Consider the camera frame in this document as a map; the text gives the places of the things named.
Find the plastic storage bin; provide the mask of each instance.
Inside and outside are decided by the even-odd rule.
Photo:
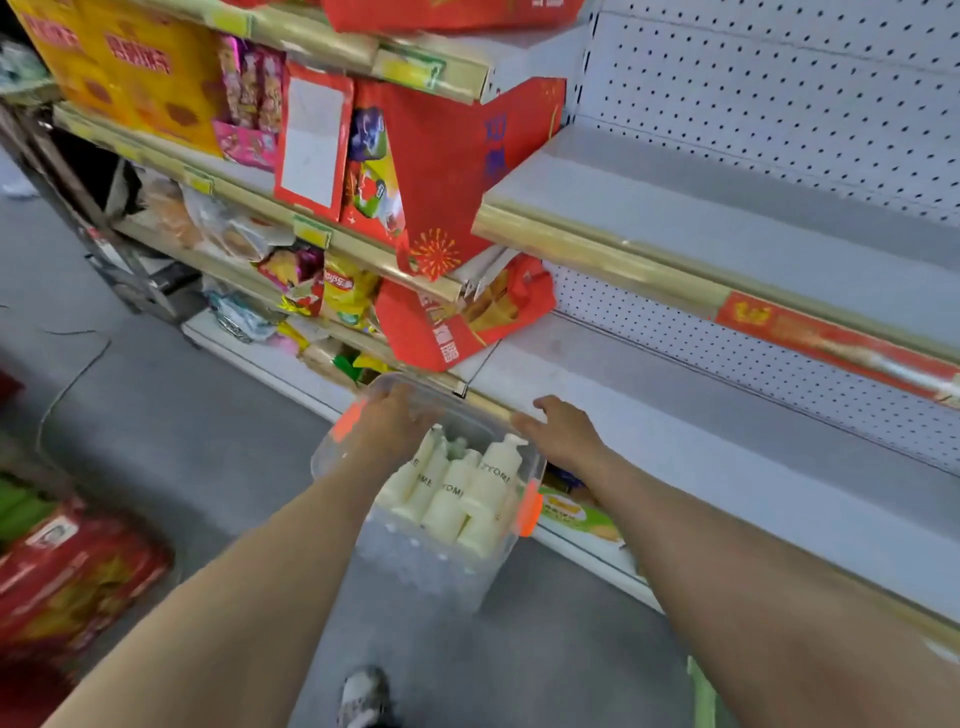
[[[469,447],[482,453],[490,443],[503,440],[508,432],[513,432],[502,420],[429,384],[401,374],[383,375],[343,414],[320,443],[310,461],[314,477],[329,471],[343,456],[341,443],[356,424],[368,398],[374,393],[389,391],[400,382],[413,388],[410,398],[413,409],[431,408],[442,413],[440,424],[450,440],[465,437]],[[540,516],[542,496],[538,490],[546,460],[532,445],[523,446],[518,452],[522,462],[511,485],[517,488],[519,507],[489,558],[481,559],[456,544],[443,544],[420,526],[376,504],[357,538],[357,553],[394,572],[401,581],[449,600],[462,610],[475,612],[516,540],[529,536]]]

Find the yellow price tag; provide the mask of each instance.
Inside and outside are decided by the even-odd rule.
[[[67,122],[67,129],[70,130],[70,133],[78,136],[81,139],[86,139],[87,141],[96,141],[97,134],[94,131],[93,127],[87,124],[85,121],[80,121],[79,119],[70,119]]]
[[[437,85],[445,68],[443,59],[391,48],[380,54],[374,72],[384,81],[430,91]]]
[[[183,168],[183,181],[204,195],[213,194],[213,178],[206,172],[194,169],[193,167]]]
[[[249,38],[253,36],[253,13],[218,3],[204,12],[204,25],[231,36]]]
[[[141,164],[143,162],[143,149],[138,144],[133,144],[123,139],[117,139],[113,142],[113,151],[121,157]]]
[[[326,248],[333,237],[333,228],[303,215],[294,215],[294,235],[318,248]]]

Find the forearm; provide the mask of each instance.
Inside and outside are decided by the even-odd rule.
[[[613,453],[585,480],[747,728],[952,719],[947,667],[816,559]]]
[[[286,725],[381,470],[345,462],[242,536],[144,619],[49,726]]]

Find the hand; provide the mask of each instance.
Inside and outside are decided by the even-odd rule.
[[[434,412],[410,412],[410,385],[398,384],[379,392],[363,408],[360,420],[344,442],[353,467],[382,468],[394,473],[417,452],[423,436],[437,422]]]
[[[585,480],[587,471],[607,450],[590,417],[553,395],[534,400],[534,406],[546,415],[546,423],[516,412],[511,418],[513,426],[547,460]]]

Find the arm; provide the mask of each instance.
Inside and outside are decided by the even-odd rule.
[[[956,726],[960,680],[815,558],[635,468],[546,397],[514,425],[582,479],[745,728]]]
[[[373,498],[432,424],[407,396],[368,402],[339,465],[178,587],[46,728],[285,726]]]

